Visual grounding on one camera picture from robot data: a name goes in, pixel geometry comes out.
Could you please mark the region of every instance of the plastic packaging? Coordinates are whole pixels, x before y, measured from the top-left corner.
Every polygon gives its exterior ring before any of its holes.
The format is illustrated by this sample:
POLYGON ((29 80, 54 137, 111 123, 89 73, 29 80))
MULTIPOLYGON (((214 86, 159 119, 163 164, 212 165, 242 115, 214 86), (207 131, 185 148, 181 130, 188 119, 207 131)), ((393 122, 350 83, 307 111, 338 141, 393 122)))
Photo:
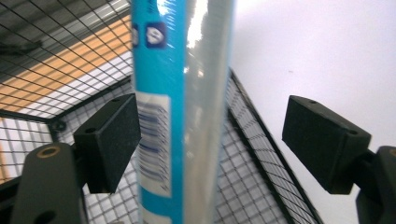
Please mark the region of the plastic packaging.
POLYGON ((141 223, 212 223, 231 0, 136 0, 141 223))

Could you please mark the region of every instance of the black wire mesh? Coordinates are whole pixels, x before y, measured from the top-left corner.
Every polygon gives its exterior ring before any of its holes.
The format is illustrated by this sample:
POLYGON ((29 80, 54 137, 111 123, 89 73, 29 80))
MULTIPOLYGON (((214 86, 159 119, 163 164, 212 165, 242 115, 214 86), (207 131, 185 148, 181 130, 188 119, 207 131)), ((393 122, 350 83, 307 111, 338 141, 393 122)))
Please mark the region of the black wire mesh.
MULTIPOLYGON (((0 183, 21 175, 29 151, 72 144, 103 104, 133 91, 129 10, 126 0, 0 3, 0 183)), ((320 223, 235 78, 227 103, 216 223, 320 223)), ((134 160, 117 193, 84 188, 91 223, 138 222, 134 160)))

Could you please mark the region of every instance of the white label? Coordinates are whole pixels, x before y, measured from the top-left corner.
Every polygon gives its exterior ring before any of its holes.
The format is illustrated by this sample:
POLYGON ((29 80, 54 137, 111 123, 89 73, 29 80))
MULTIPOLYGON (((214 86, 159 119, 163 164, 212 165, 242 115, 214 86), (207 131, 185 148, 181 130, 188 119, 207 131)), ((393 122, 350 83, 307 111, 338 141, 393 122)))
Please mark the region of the white label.
POLYGON ((136 93, 142 139, 139 144, 140 186, 171 196, 170 99, 166 95, 136 93))

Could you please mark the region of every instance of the barcode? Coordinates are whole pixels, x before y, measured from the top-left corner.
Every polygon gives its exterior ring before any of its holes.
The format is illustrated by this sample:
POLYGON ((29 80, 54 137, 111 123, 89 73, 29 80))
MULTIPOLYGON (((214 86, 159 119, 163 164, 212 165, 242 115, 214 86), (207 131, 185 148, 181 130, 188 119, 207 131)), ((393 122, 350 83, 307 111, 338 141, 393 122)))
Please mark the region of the barcode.
POLYGON ((142 187, 161 195, 170 191, 170 128, 168 108, 137 102, 142 139, 139 168, 142 187))

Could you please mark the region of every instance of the wooden floor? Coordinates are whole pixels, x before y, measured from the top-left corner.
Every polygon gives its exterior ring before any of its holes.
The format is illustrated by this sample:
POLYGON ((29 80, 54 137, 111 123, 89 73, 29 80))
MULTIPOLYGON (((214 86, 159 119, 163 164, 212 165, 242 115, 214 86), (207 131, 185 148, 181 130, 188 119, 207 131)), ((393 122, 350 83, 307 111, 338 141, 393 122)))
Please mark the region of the wooden floor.
MULTIPOLYGON (((130 16, 113 22, 47 60, 0 84, 0 109, 18 112, 71 81, 131 50, 130 16)), ((0 164, 2 158, 0 141, 0 164)), ((0 183, 7 176, 0 166, 0 183)))

